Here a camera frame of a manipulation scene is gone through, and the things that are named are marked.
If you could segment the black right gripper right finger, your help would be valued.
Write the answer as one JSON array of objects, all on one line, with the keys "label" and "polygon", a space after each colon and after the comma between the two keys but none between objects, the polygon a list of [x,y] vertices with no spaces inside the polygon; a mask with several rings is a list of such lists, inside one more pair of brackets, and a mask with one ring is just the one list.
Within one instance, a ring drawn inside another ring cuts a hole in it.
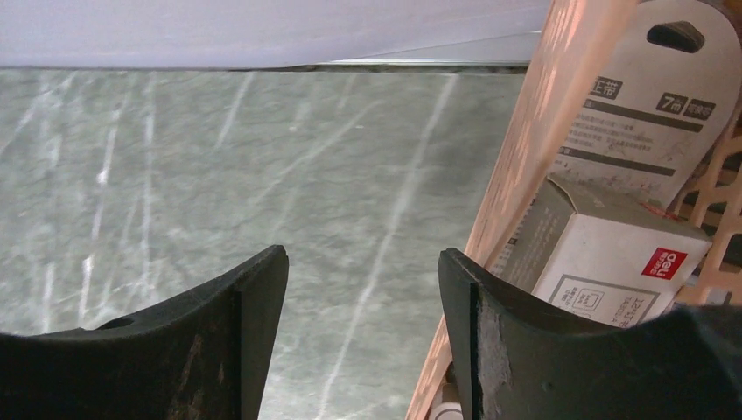
[{"label": "black right gripper right finger", "polygon": [[684,306],[620,329],[548,304],[455,248],[437,269],[466,419],[741,416],[737,306]]}]

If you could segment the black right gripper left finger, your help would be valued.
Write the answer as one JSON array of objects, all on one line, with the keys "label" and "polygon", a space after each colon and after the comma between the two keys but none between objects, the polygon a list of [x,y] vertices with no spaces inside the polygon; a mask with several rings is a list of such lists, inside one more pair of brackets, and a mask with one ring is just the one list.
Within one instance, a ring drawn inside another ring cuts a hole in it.
[{"label": "black right gripper left finger", "polygon": [[94,330],[1,337],[4,419],[256,419],[289,258],[273,245]]}]

